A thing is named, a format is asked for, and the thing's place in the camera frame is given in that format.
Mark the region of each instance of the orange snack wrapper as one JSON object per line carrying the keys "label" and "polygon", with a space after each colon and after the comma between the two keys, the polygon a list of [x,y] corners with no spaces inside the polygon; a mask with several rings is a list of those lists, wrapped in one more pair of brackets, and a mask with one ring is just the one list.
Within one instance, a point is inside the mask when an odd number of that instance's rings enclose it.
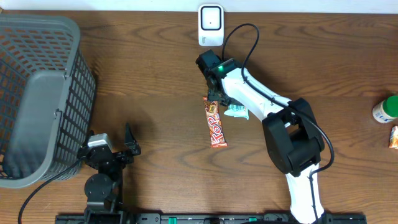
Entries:
{"label": "orange snack wrapper", "polygon": [[203,97],[203,101],[205,102],[207,124],[210,129],[211,147],[228,146],[224,138],[220,114],[218,113],[218,102],[208,101],[207,97]]}
{"label": "orange snack wrapper", "polygon": [[391,130],[390,148],[398,149],[398,126],[393,127]]}

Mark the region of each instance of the white wall outlet device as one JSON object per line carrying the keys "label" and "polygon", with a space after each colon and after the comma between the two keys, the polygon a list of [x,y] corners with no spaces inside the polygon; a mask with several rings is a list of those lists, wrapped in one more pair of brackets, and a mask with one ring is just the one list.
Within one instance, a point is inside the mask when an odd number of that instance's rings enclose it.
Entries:
{"label": "white wall outlet device", "polygon": [[224,42],[224,9],[219,4],[204,4],[198,11],[199,45],[221,46]]}

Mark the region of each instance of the red candy bar wrapper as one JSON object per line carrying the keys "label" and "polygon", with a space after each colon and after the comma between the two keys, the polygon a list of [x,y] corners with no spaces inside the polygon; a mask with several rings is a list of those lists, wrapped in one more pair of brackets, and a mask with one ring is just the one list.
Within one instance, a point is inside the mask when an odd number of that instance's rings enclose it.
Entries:
{"label": "red candy bar wrapper", "polygon": [[207,101],[207,97],[203,97],[203,100],[205,101],[207,124],[210,129],[211,147],[226,147],[227,143],[224,138],[220,114],[218,114],[218,102]]}

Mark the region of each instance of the white wall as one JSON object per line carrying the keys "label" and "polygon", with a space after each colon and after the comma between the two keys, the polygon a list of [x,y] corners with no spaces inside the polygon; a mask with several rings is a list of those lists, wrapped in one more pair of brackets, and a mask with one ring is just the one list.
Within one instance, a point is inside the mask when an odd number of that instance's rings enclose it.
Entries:
{"label": "white wall", "polygon": [[204,3],[226,12],[398,13],[398,0],[0,0],[3,9],[197,11]]}

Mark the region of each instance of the green lid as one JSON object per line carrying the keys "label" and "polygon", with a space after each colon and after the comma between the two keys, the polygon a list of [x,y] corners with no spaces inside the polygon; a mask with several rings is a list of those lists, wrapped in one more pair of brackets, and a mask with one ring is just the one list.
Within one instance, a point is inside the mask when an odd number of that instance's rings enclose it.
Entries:
{"label": "green lid", "polygon": [[383,102],[383,110],[389,116],[398,118],[398,96],[390,96]]}

